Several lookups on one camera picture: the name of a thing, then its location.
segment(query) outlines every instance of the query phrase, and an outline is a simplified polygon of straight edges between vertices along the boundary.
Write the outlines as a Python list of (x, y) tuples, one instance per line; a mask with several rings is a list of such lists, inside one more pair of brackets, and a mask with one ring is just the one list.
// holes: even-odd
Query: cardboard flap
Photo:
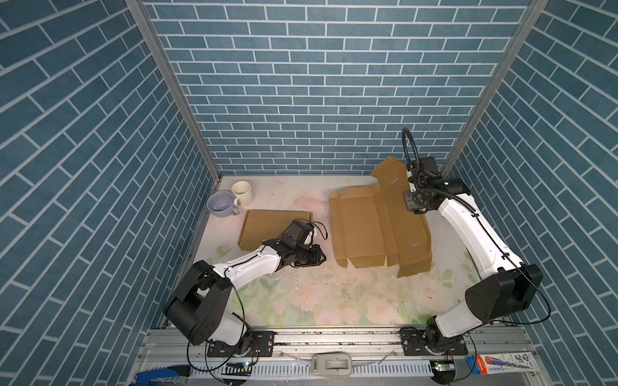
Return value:
[(329, 197), (333, 244), (339, 265), (344, 256), (363, 267), (384, 265), (386, 250), (375, 198), (369, 187), (336, 190)]
[(311, 212), (251, 209), (245, 215), (238, 247), (242, 251), (255, 251), (262, 241), (279, 237), (294, 219), (311, 221)]
[(431, 234), (425, 216), (408, 212), (405, 207), (403, 194), (410, 189), (405, 165), (394, 157), (387, 157), (370, 175), (378, 179), (383, 192), (399, 266), (416, 267), (400, 273), (409, 275), (427, 271), (418, 271), (417, 268), (431, 267)]
[(351, 187), (345, 188), (339, 198), (361, 198), (361, 197), (370, 197), (371, 190), (369, 187)]
[(397, 264), (399, 257), (397, 255), (397, 247), (395, 239), (392, 235), (391, 220), (388, 217), (386, 203), (384, 202), (384, 194), (377, 183), (372, 183), (369, 187), (375, 200), (376, 209), (378, 210), (378, 219), (382, 229), (382, 239), (384, 240), (384, 249), (386, 250), (386, 265), (394, 266)]
[(347, 267), (347, 253), (345, 252), (345, 241), (340, 236), (344, 234), (344, 227), (341, 222), (341, 208), (339, 206), (339, 189), (332, 191), (328, 198), (328, 205), (331, 213), (331, 237), (332, 250), (335, 261), (343, 268)]

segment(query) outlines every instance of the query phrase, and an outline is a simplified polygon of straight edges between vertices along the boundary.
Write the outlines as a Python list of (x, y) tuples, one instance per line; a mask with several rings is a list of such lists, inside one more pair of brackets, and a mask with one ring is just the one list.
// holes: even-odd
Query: white mug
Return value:
[(253, 202), (253, 190), (247, 181), (238, 181), (233, 184), (232, 193), (235, 197), (234, 205), (247, 206)]

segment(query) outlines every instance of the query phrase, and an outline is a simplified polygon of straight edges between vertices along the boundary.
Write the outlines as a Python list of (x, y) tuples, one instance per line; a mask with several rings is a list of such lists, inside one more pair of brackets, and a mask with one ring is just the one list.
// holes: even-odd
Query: mug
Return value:
[(236, 216), (239, 213), (234, 205), (234, 195), (227, 190), (218, 191), (210, 196), (206, 201), (206, 208), (217, 217), (227, 217), (231, 214)]
[(253, 202), (253, 190), (247, 181), (238, 181), (232, 185), (232, 193), (236, 199), (234, 205), (247, 206)]

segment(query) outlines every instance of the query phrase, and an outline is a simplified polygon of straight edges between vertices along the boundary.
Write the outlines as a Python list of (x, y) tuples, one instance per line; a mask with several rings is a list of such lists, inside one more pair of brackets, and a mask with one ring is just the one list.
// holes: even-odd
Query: blue brick wall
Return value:
[(0, 384), (125, 384), (211, 184), (123, 0), (0, 2)]
[[(527, 331), (554, 384), (617, 382), (617, 19), (550, 0), (455, 167), (544, 272), (553, 314)], [(522, 319), (544, 315), (537, 296)]]
[(146, 4), (222, 172), (366, 174), (442, 163), (528, 0)]

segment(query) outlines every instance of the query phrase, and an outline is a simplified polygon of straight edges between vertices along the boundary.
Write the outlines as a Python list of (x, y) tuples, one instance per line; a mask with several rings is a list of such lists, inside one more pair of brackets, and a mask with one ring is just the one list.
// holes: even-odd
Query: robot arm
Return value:
[[(408, 156), (406, 138), (412, 144), (414, 161)], [(459, 335), (527, 309), (543, 274), (536, 265), (524, 264), (504, 243), (460, 178), (443, 178), (433, 157), (420, 158), (407, 129), (402, 139), (410, 183), (410, 190), (404, 192), (407, 209), (416, 214), (438, 210), (463, 240), (481, 278), (466, 290), (465, 301), (428, 320), (427, 347), (441, 353)]]
[[(286, 266), (319, 266), (325, 262), (320, 246), (311, 242), (314, 233), (313, 225), (294, 220), (280, 238), (264, 241), (257, 250), (235, 260), (213, 266), (196, 262), (174, 290), (163, 313), (193, 345), (206, 340), (238, 344), (247, 331), (245, 322), (224, 314), (232, 289)], [(207, 292), (203, 296), (198, 291)]]

